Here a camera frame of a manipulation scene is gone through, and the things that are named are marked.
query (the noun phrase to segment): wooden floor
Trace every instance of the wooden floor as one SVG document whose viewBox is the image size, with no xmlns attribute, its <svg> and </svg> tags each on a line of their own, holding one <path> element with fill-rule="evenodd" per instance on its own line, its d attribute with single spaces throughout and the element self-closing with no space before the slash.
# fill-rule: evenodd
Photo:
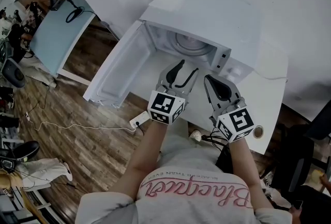
<svg viewBox="0 0 331 224">
<path fill-rule="evenodd" d="M 67 69 L 91 79 L 93 76 L 91 72 L 97 71 L 100 61 L 106 58 L 114 46 L 114 43 L 104 44 L 104 41 L 99 37 L 96 39 L 95 35 L 84 33 L 68 59 Z M 82 57 L 86 59 L 95 54 L 99 56 L 100 50 L 104 52 L 104 57 L 91 58 L 89 64 L 82 61 Z M 40 130 L 36 131 L 33 129 L 33 124 L 25 119 L 24 113 L 32 109 L 39 101 L 39 106 L 29 113 L 36 128 L 39 128 L 43 121 L 65 127 L 72 124 L 93 127 L 130 127 L 128 122 L 146 110 L 147 102 L 130 94 L 121 108 L 111 109 L 85 101 L 82 95 L 86 86 L 83 84 L 73 86 L 59 82 L 58 86 L 55 89 L 51 88 L 48 93 L 47 89 L 43 84 L 28 78 L 25 88 L 18 90 L 15 94 L 15 113 L 17 117 L 22 117 L 21 138 L 25 141 L 39 142 L 38 159 L 57 157 L 69 164 L 73 174 L 73 184 L 79 190 L 53 183 L 51 188 L 42 192 L 42 195 L 65 222 L 74 223 L 81 195 L 107 191 L 120 178 L 132 152 L 142 139 L 142 132 L 139 130 L 136 132 L 92 130 L 81 127 L 61 129 L 49 124 L 41 126 Z M 289 126 L 304 122 L 285 108 L 281 110 L 279 120 Z M 148 125 L 147 122 L 142 128 L 146 129 Z M 260 172 L 273 160 L 273 153 L 279 147 L 279 140 L 279 132 L 275 130 L 266 155 L 253 153 Z M 63 176 L 56 179 L 56 182 L 67 183 Z"/>
</svg>

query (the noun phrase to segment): sneaker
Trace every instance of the sneaker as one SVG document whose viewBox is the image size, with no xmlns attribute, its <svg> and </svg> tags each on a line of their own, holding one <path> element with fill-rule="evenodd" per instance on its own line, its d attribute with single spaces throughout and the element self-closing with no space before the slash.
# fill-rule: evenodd
<svg viewBox="0 0 331 224">
<path fill-rule="evenodd" d="M 68 163 L 64 162 L 63 165 L 67 168 L 68 173 L 66 174 L 66 178 L 68 179 L 68 181 L 72 181 L 72 174 L 71 174 L 71 170 L 69 168 Z"/>
</svg>

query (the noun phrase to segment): chair leg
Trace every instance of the chair leg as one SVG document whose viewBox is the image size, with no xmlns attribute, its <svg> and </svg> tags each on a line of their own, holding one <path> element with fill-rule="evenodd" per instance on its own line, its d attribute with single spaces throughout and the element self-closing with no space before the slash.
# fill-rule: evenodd
<svg viewBox="0 0 331 224">
<path fill-rule="evenodd" d="M 266 177 L 268 175 L 268 173 L 271 172 L 278 165 L 278 163 L 279 162 L 275 160 L 267 168 L 265 168 L 263 174 L 260 175 L 260 179 L 263 179 L 264 177 Z"/>
</svg>

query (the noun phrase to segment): black cable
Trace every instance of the black cable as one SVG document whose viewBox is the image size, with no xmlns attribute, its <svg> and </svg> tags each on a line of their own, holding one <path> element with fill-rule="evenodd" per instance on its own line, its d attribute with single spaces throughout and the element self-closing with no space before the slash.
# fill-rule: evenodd
<svg viewBox="0 0 331 224">
<path fill-rule="evenodd" d="M 30 177 L 33 177 L 33 178 L 35 178 L 35 179 L 39 179 L 39 180 L 42 180 L 42 181 L 48 181 L 48 182 L 50 182 L 50 183 L 55 183 L 55 184 L 58 184 L 58 185 L 66 185 L 66 186 L 70 186 L 70 187 L 73 187 L 74 189 L 78 190 L 79 192 L 81 192 L 81 193 L 83 193 L 83 194 L 86 194 L 86 193 L 83 192 L 82 190 L 78 189 L 75 185 L 72 185 L 72 184 L 70 184 L 70 183 L 66 183 L 66 184 L 58 183 L 58 182 L 55 182 L 55 181 L 50 181 L 50 180 L 48 180 L 48 179 L 41 179 L 41 178 L 38 178 L 38 177 L 32 176 L 32 175 L 30 175 L 30 174 L 27 174 L 27 173 L 25 173 L 25 172 L 20 172 L 20 171 L 18 171 L 18 170 L 16 170 L 16 169 L 13 169 L 13 170 L 16 171 L 16 172 L 22 173 L 22 174 L 25 175 L 25 176 L 30 176 Z"/>
<path fill-rule="evenodd" d="M 93 12 L 93 11 L 86 11 L 85 8 L 84 8 L 83 6 L 79 6 L 79 7 L 77 7 L 75 10 L 73 10 L 73 11 L 67 16 L 67 18 L 66 18 L 66 23 L 70 23 L 70 22 L 72 22 L 74 19 L 76 19 L 77 17 L 79 17 L 80 15 L 82 15 L 82 13 L 84 13 L 84 12 L 91 12 L 91 13 L 93 13 L 93 14 L 97 17 L 97 19 L 98 19 L 99 21 L 101 21 L 101 19 L 96 15 L 95 12 Z"/>
<path fill-rule="evenodd" d="M 136 122 L 136 125 L 139 127 L 139 129 L 141 130 L 141 132 L 143 132 L 143 136 L 145 135 L 145 132 L 141 129 L 141 127 L 139 126 L 139 122 Z"/>
<path fill-rule="evenodd" d="M 85 8 L 83 6 L 77 7 L 75 10 L 73 10 L 66 18 L 66 23 L 71 23 L 74 19 L 82 15 Z"/>
<path fill-rule="evenodd" d="M 31 54 L 31 56 L 29 56 L 29 57 L 26 57 L 26 56 L 24 56 L 24 58 L 32 58 L 33 57 L 33 55 Z"/>
<path fill-rule="evenodd" d="M 207 136 L 207 135 L 203 135 L 203 136 L 201 137 L 201 139 L 202 139 L 203 141 L 211 142 L 212 145 L 213 145 L 216 149 L 218 149 L 220 152 L 222 152 L 222 150 L 221 150 L 218 146 L 216 146 L 216 144 L 221 145 L 221 146 L 223 146 L 223 147 L 225 147 L 225 144 L 223 144 L 223 143 L 221 143 L 221 142 L 219 142 L 219 141 L 214 140 L 214 139 L 220 139 L 220 140 L 223 139 L 223 138 L 220 137 L 220 136 L 212 136 L 213 133 L 218 132 L 217 130 L 215 130 L 215 128 L 216 128 L 216 127 L 213 128 L 213 130 L 212 130 L 212 132 L 209 134 L 209 136 Z"/>
<path fill-rule="evenodd" d="M 83 12 L 91 12 L 91 13 L 93 13 L 93 14 L 97 17 L 97 19 L 98 19 L 99 21 L 101 21 L 101 19 L 99 18 L 99 16 L 97 16 L 97 14 L 96 14 L 95 12 L 93 12 L 93 11 L 83 11 Z"/>
<path fill-rule="evenodd" d="M 33 187 L 29 187 L 29 188 L 26 188 L 26 189 L 24 187 L 21 187 L 21 190 L 28 191 L 28 190 L 34 188 L 35 186 L 36 186 L 36 182 L 33 182 Z"/>
<path fill-rule="evenodd" d="M 39 103 L 40 103 L 40 101 L 38 101 L 36 104 L 35 104 L 35 106 L 33 106 L 32 107 L 32 109 L 30 110 L 30 111 L 28 111 L 27 113 L 28 114 L 30 114 L 38 105 L 39 105 L 39 107 L 40 107 L 40 109 L 45 109 L 45 107 L 46 107 L 46 100 L 47 100 L 47 95 L 48 95 L 48 91 L 50 90 L 50 87 L 48 86 L 48 89 L 47 89 L 47 91 L 46 91 L 46 95 L 45 95 L 45 99 L 44 99 L 44 102 L 43 102 L 43 107 L 41 107 L 40 105 L 39 105 Z"/>
</svg>

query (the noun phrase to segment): desk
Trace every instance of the desk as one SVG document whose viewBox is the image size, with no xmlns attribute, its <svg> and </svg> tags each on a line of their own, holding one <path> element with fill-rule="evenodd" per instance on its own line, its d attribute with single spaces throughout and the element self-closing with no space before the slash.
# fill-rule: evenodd
<svg viewBox="0 0 331 224">
<path fill-rule="evenodd" d="M 178 60 L 178 57 L 157 51 L 138 73 L 131 92 L 148 101 L 151 90 L 155 89 L 161 71 Z M 177 76 L 176 83 L 182 84 L 195 68 L 194 65 L 183 68 Z M 257 72 L 268 78 L 284 77 L 287 75 L 287 68 L 287 55 L 262 41 L 255 68 Z M 210 74 L 209 70 L 199 67 L 197 81 L 189 95 L 189 104 L 181 118 L 203 129 L 212 131 L 213 124 L 209 117 L 213 112 L 213 108 L 208 103 L 203 85 L 204 76 L 207 74 Z M 246 137 L 248 146 L 251 150 L 264 154 L 275 129 L 283 99 L 285 79 L 267 80 L 252 72 L 237 87 L 241 96 L 245 99 L 254 124 L 261 125 L 264 129 L 264 133 L 259 139 L 256 139 L 252 133 Z"/>
<path fill-rule="evenodd" d="M 93 11 L 85 0 L 72 1 L 76 6 Z M 58 73 L 89 85 L 90 81 L 63 69 L 73 47 L 95 16 L 91 12 L 84 12 L 72 22 L 66 23 L 67 16 L 73 10 L 74 7 L 65 1 L 58 11 L 49 11 L 33 36 L 30 48 L 52 75 Z"/>
</svg>

